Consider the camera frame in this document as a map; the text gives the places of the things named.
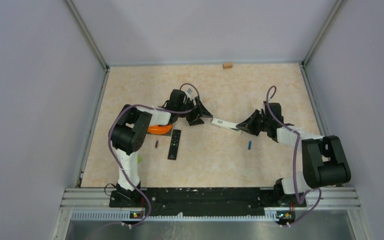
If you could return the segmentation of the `white remote control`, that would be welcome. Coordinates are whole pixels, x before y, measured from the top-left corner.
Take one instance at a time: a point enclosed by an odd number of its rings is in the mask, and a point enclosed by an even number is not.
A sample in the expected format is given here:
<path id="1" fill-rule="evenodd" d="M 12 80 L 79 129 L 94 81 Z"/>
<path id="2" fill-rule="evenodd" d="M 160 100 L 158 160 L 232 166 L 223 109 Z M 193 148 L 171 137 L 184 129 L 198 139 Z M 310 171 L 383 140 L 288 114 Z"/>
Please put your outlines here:
<path id="1" fill-rule="evenodd" d="M 226 120 L 222 120 L 222 119 L 219 119 L 219 118 L 212 118 L 211 121 L 210 121 L 210 124 L 215 126 L 215 127 L 218 127 L 218 128 L 230 131 L 230 132 L 234 132 L 234 133 L 238 133 L 238 134 L 240 134 L 242 132 L 237 127 L 237 123 L 226 121 Z"/>

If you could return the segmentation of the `black remote control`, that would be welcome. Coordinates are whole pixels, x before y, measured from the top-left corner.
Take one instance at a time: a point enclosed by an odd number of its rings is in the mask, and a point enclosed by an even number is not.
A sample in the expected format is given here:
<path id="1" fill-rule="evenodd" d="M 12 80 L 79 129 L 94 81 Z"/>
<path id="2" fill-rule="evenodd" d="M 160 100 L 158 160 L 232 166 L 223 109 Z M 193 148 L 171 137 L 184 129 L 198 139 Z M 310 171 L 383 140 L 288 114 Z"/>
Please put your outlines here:
<path id="1" fill-rule="evenodd" d="M 181 132 L 182 131 L 179 129 L 174 129 L 172 131 L 170 146 L 169 146 L 168 156 L 167 156 L 168 160 L 175 161 L 177 159 Z"/>

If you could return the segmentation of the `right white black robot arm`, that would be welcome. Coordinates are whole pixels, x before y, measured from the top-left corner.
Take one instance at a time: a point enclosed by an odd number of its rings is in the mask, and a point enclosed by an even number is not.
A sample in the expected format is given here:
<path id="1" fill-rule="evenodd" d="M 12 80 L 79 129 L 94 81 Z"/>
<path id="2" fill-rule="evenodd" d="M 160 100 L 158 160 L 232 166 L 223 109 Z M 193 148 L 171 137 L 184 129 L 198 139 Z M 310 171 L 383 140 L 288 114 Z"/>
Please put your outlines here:
<path id="1" fill-rule="evenodd" d="M 279 206 L 287 206 L 293 198 L 302 204 L 311 190 L 351 180 L 351 169 L 340 138 L 312 134 L 285 123 L 280 103 L 264 102 L 263 109 L 255 110 L 236 127 L 254 136 L 264 132 L 276 143 L 293 148 L 292 175 L 278 179 L 273 186 L 273 200 Z"/>

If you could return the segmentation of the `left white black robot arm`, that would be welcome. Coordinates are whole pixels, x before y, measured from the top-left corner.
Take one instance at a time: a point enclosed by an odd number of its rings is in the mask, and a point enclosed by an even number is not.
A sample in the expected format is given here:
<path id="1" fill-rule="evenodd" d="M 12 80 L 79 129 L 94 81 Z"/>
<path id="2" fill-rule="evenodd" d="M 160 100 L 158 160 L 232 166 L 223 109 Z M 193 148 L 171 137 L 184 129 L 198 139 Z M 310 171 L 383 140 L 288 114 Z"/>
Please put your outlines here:
<path id="1" fill-rule="evenodd" d="M 199 96 L 192 97 L 184 90 L 172 90 L 162 106 L 126 104 L 108 132 L 108 147 L 119 167 L 119 178 L 112 192 L 129 207 L 140 202 L 138 151 L 150 127 L 165 127 L 185 118 L 190 126 L 201 125 L 204 118 L 213 115 L 203 105 Z"/>

